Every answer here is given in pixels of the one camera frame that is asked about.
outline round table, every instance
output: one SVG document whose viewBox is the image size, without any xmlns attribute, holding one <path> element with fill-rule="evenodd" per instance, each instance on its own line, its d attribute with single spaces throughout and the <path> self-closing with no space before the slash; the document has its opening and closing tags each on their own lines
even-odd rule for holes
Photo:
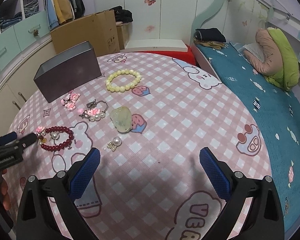
<svg viewBox="0 0 300 240">
<path fill-rule="evenodd" d="M 203 147 L 247 177 L 271 175 L 268 152 L 253 117 L 215 77 L 158 54 L 113 54 L 99 57 L 98 62 L 102 76 L 74 92 L 81 94 L 77 108 L 94 99 L 105 100 L 109 104 L 105 118 L 82 119 L 76 110 L 61 105 L 65 96 L 48 103 L 39 91 L 15 117 L 10 131 L 19 137 L 39 125 L 66 126 L 73 130 L 75 141 L 59 152 L 32 145 L 25 150 L 24 161 L 8 170 L 5 178 L 14 220 L 30 175 L 53 177 L 82 160 L 92 147 L 100 150 L 101 162 L 75 204 L 100 240 L 201 239 L 225 205 L 199 163 Z M 106 89 L 106 77 L 119 69 L 140 72 L 137 88 L 124 93 Z M 132 80 L 121 75 L 113 82 L 122 85 Z M 126 134 L 120 134 L 109 117 L 120 106 L 133 114 L 133 130 Z M 60 134 L 55 143 L 65 136 Z M 122 145 L 112 152 L 106 146 L 116 136 Z M 50 204 L 62 234 L 69 237 L 53 200 Z M 231 236 L 240 231 L 249 205 L 246 201 Z"/>
</svg>

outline metal screw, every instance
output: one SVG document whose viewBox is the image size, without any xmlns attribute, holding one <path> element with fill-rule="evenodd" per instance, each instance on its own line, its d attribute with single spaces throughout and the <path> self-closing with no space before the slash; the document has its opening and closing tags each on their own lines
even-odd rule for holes
<svg viewBox="0 0 300 240">
<path fill-rule="evenodd" d="M 65 171 L 59 171 L 59 172 L 57 173 L 57 177 L 58 177 L 58 178 L 63 178 L 65 175 L 66 175 L 66 172 L 65 172 Z"/>
<path fill-rule="evenodd" d="M 241 179 L 243 177 L 243 173 L 241 171 L 236 171 L 234 173 L 234 175 L 238 178 L 238 179 Z"/>
<path fill-rule="evenodd" d="M 33 175 L 28 178 L 29 182 L 33 182 L 34 180 L 35 180 L 35 176 L 33 176 Z"/>
<path fill-rule="evenodd" d="M 270 176 L 266 176 L 266 181 L 271 182 L 272 178 Z"/>
</svg>

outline storage box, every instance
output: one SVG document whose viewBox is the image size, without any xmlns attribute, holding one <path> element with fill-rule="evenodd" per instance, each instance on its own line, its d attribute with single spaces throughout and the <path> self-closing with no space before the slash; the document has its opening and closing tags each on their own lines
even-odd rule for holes
<svg viewBox="0 0 300 240">
<path fill-rule="evenodd" d="M 50 34 L 57 53 L 85 41 L 90 42 L 97 57 L 120 52 L 113 10 L 71 21 L 55 28 Z"/>
<path fill-rule="evenodd" d="M 86 41 L 41 64 L 33 80 L 47 102 L 51 103 L 100 76 L 97 57 Z"/>
<path fill-rule="evenodd" d="M 117 27 L 118 40 L 120 49 L 125 49 L 129 41 L 128 25 L 122 25 Z"/>
</svg>

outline red butterfly sticker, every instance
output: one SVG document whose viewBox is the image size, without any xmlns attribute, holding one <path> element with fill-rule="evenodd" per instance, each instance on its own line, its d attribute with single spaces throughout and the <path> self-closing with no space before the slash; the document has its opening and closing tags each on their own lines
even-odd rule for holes
<svg viewBox="0 0 300 240">
<path fill-rule="evenodd" d="M 147 3 L 149 6 L 153 5 L 156 2 L 156 0 L 145 0 L 145 3 Z"/>
</svg>

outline green curved panel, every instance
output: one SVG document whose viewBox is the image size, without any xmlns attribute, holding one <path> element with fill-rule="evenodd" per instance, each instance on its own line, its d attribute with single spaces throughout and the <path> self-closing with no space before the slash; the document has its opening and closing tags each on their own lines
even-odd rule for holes
<svg viewBox="0 0 300 240">
<path fill-rule="evenodd" d="M 218 11 L 220 11 L 225 0 L 214 0 L 212 4 L 201 14 L 197 15 L 194 19 L 191 27 L 191 39 L 190 42 L 193 42 L 193 35 L 196 29 L 201 28 L 202 24 L 214 16 Z"/>
</svg>

